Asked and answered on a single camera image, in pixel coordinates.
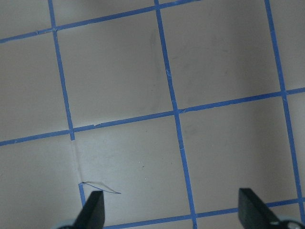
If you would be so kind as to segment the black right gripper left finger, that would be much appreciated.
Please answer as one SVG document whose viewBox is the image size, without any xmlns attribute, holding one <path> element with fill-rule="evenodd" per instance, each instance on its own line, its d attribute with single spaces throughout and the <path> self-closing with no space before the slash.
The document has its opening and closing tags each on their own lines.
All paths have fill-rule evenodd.
<svg viewBox="0 0 305 229">
<path fill-rule="evenodd" d="M 105 223 L 103 191 L 93 191 L 75 220 L 60 222 L 54 229 L 102 229 Z"/>
</svg>

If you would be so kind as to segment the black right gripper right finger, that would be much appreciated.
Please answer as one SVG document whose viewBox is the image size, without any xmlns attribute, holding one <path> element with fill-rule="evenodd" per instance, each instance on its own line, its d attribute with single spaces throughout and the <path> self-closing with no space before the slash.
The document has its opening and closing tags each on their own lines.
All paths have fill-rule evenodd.
<svg viewBox="0 0 305 229">
<path fill-rule="evenodd" d="M 250 188 L 238 191 L 238 219 L 244 229 L 303 229 L 292 219 L 280 219 Z"/>
</svg>

